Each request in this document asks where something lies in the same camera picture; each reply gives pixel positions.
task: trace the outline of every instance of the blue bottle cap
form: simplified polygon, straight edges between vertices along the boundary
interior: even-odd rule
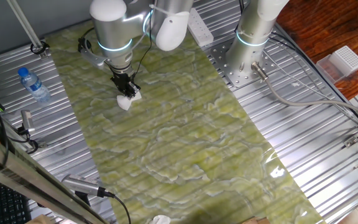
[[[21,77],[26,77],[29,74],[28,69],[26,69],[24,67],[20,68],[19,71],[17,71],[17,72]]]

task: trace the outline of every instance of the green marbled mat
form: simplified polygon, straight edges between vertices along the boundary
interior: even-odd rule
[[[77,52],[91,26],[47,42],[101,179],[133,223],[161,214],[172,223],[323,222],[189,33],[171,52],[152,47],[136,79],[142,99],[124,111],[111,72]],[[134,68],[148,47],[145,38],[134,50]]]

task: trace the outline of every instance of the plastic bottle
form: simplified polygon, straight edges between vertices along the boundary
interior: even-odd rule
[[[50,93],[45,85],[42,84],[38,76],[26,68],[17,71],[20,75],[20,82],[38,102],[46,102],[50,99]]]

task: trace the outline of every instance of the power strip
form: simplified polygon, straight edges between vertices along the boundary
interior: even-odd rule
[[[190,10],[187,27],[200,47],[208,45],[214,41],[214,36],[212,36],[212,33],[206,27],[203,19],[195,8],[191,8]]]

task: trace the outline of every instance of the keyboard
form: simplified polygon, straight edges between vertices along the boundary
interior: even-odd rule
[[[31,220],[26,197],[0,184],[0,224],[25,224]]]

